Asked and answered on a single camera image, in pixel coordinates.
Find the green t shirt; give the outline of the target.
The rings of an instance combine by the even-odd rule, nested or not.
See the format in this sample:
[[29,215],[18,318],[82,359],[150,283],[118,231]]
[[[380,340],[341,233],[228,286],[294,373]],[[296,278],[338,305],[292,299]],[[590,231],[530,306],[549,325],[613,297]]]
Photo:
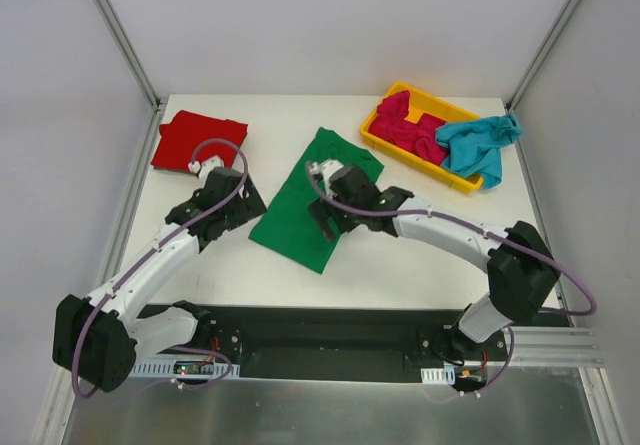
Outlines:
[[336,244],[325,240],[308,211],[308,205],[318,195],[309,183],[305,164],[328,159],[357,165],[372,180],[377,180],[384,170],[384,165],[369,151],[333,130],[319,128],[249,234],[251,241],[318,274],[324,271]]

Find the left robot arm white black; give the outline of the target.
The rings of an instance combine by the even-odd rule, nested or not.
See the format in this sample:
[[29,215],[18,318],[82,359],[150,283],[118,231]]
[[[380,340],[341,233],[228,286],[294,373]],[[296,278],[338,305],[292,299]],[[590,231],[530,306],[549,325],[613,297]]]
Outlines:
[[205,308],[181,300],[156,315],[140,314],[210,243],[265,211],[249,175],[213,168],[202,187],[169,211],[128,269],[86,297],[69,294],[58,304],[53,362],[95,390],[111,392],[138,362],[159,352],[182,346],[191,354],[214,354],[213,318]]

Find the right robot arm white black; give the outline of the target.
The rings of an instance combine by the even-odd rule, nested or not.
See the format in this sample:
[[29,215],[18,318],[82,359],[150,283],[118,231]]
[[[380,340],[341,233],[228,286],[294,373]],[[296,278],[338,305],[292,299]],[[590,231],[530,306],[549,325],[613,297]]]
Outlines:
[[432,354],[443,362],[461,365],[481,353],[494,333],[530,321],[559,279],[548,248],[527,222],[472,222],[403,188],[381,190],[360,167],[334,159],[308,162],[305,172],[318,195],[308,210],[327,241],[365,226],[434,246],[486,274],[487,293],[430,340]]

